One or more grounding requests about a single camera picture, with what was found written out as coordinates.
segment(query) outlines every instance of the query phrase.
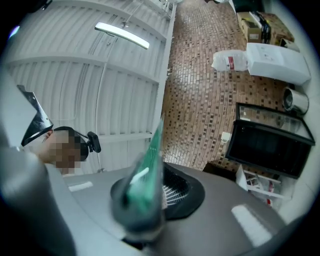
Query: clear plastic bag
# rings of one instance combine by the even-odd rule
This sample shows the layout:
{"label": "clear plastic bag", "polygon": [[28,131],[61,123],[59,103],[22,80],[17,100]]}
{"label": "clear plastic bag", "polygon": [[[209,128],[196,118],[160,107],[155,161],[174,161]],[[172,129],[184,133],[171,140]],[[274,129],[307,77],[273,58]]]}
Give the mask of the clear plastic bag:
{"label": "clear plastic bag", "polygon": [[215,52],[212,67],[217,71],[245,71],[248,69],[247,53],[243,50]]}

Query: brown box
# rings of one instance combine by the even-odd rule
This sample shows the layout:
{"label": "brown box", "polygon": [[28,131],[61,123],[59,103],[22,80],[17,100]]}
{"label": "brown box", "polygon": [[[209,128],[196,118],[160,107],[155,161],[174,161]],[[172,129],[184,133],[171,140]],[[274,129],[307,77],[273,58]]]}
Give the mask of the brown box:
{"label": "brown box", "polygon": [[261,28],[249,12],[238,12],[238,23],[248,43],[261,43]]}
{"label": "brown box", "polygon": [[294,36],[290,33],[285,24],[283,24],[282,21],[277,17],[277,15],[264,12],[260,12],[260,14],[271,28],[270,45],[280,46],[280,41],[282,38],[291,42],[295,41]]}

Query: fluorescent light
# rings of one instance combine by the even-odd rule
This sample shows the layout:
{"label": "fluorescent light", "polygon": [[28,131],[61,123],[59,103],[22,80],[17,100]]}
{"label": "fluorescent light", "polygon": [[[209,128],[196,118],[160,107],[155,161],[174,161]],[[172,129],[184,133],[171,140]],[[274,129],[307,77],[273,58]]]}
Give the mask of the fluorescent light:
{"label": "fluorescent light", "polygon": [[95,25],[94,29],[102,31],[102,32],[106,32],[111,35],[121,37],[121,38],[126,39],[128,41],[131,41],[131,42],[133,42],[133,43],[137,44],[138,46],[141,46],[145,49],[148,49],[149,45],[150,45],[146,40],[143,40],[142,38],[140,38],[139,36],[136,36],[135,34],[132,34],[132,33],[128,32],[126,30],[123,30],[119,27],[112,26],[112,25],[109,25],[109,24],[106,24],[103,22],[98,22]]}
{"label": "fluorescent light", "polygon": [[20,26],[16,26],[16,27],[11,31],[11,33],[10,33],[10,35],[9,35],[9,38],[12,37],[12,36],[14,36],[14,35],[18,32],[19,28],[20,28]]}

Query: black headset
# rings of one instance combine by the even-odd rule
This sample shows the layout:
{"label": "black headset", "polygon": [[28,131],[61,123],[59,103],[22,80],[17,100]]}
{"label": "black headset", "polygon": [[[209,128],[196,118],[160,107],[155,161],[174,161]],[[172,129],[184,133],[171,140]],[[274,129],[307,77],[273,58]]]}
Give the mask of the black headset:
{"label": "black headset", "polygon": [[74,130],[73,128],[69,127],[69,126],[60,126],[58,128],[53,129],[54,131],[71,131],[74,132],[75,134],[78,134],[79,136],[82,136],[84,138],[86,138],[88,141],[85,143],[86,146],[89,148],[90,152],[97,152],[100,153],[101,152],[101,147],[100,147],[100,142],[99,142],[99,138],[98,136],[92,132],[89,131],[87,133],[87,136],[83,135],[82,133]]}

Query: white box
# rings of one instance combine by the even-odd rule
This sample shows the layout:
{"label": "white box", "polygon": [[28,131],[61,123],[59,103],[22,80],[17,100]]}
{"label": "white box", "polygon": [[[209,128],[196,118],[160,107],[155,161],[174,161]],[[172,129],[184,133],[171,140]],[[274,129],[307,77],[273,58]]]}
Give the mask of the white box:
{"label": "white box", "polygon": [[252,76],[278,79],[297,86],[311,78],[300,52],[271,44],[248,42],[246,54],[248,71]]}

